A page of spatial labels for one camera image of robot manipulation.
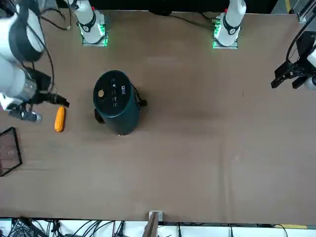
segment container lid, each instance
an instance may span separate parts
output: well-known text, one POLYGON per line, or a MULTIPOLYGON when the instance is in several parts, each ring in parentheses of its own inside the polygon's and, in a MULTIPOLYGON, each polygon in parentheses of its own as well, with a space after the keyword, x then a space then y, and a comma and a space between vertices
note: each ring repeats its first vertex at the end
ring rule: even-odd
POLYGON ((94 106, 103 116, 119 115, 129 102, 131 90, 131 83, 123 72, 106 72, 98 79, 94 87, 94 106))

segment green led light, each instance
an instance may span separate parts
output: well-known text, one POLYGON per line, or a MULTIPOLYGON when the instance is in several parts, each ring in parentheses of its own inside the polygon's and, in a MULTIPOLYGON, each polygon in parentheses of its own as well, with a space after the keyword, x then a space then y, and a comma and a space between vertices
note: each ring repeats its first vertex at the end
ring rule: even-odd
POLYGON ((108 42, 109 42, 109 38, 108 38, 108 37, 106 37, 106 38, 104 39, 104 46, 105 46, 105 47, 107 47, 107 46, 108 46, 108 42))

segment white floor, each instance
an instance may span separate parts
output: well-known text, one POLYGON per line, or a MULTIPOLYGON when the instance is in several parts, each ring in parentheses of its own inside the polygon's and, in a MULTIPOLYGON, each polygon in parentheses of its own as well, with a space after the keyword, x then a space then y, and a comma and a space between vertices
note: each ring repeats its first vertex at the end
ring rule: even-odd
MULTIPOLYGON (((46 231, 47 222, 39 221, 44 230, 46 231)), ((87 221, 60 221, 61 228, 60 231, 63 235, 73 234, 77 229, 79 229, 87 221)), ((34 225, 40 228, 38 223, 33 222, 34 225)), ((147 222, 133 222, 127 221, 124 227, 124 235, 127 237, 141 237, 147 222)), ((118 228, 120 221, 115 222, 116 229, 118 228)), ((77 235, 82 235, 83 232, 90 226, 87 224, 82 228, 77 235)), ((3 234, 7 236, 11 229, 10 220, 1 220, 0 228, 3 234)), ((196 227, 196 226, 181 226, 182 237, 232 237, 230 227, 196 227)), ((102 227, 96 233, 96 237, 110 237, 113 231, 113 223, 102 227)), ((288 237, 315 237, 316 230, 307 229, 286 229, 288 237)), ((286 237, 286 233, 282 228, 250 228, 250 227, 233 227, 234 237, 286 237)), ((162 226, 158 228, 158 236, 160 237, 178 237, 178 227, 177 226, 162 226)))

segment dark green cylindrical container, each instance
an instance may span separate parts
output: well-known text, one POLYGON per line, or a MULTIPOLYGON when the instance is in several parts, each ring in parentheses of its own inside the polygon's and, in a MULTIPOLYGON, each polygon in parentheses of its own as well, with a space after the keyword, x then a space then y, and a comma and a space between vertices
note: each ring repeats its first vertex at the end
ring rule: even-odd
POLYGON ((132 83, 120 71, 104 73, 93 90, 93 103, 98 114, 119 135, 131 133, 139 120, 139 104, 132 83))

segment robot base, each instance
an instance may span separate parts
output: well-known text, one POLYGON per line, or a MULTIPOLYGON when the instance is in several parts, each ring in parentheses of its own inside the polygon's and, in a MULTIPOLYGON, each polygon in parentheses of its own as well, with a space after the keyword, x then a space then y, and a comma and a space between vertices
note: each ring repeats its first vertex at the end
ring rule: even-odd
POLYGON ((105 21, 105 17, 98 10, 94 10, 96 16, 96 22, 91 28, 90 32, 85 32, 81 29, 82 45, 83 46, 102 46, 108 45, 109 33, 108 33, 108 22, 105 21))
POLYGON ((213 38, 213 48, 227 48, 227 49, 238 49, 237 40, 231 46, 223 46, 216 39, 213 38))

